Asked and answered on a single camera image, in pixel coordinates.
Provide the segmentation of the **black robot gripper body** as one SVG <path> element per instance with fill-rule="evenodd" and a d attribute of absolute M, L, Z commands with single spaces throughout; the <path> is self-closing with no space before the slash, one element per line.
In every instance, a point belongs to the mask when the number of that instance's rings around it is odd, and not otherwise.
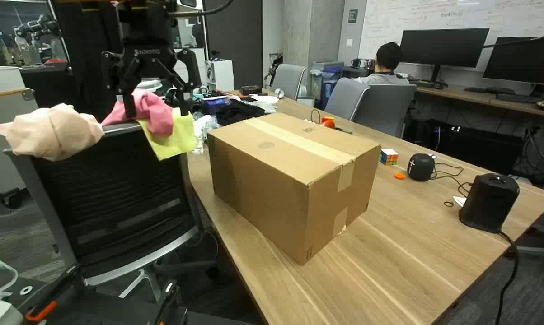
<path fill-rule="evenodd" d="M 185 111 L 185 101 L 194 89 L 194 55 L 189 49 L 126 49 L 124 53 L 100 53 L 102 80 L 124 105 L 126 114 L 135 112 L 133 89 L 142 80 L 162 80 L 169 91 L 167 101 Z"/>

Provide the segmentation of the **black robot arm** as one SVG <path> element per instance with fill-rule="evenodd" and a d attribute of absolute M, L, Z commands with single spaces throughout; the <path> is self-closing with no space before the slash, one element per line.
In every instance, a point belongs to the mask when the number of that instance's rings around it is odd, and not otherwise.
<path fill-rule="evenodd" d="M 133 91 L 158 80 L 182 105 L 191 83 L 174 73 L 176 0 L 48 0 L 70 55 L 79 112 L 102 120 L 115 101 L 133 114 Z"/>

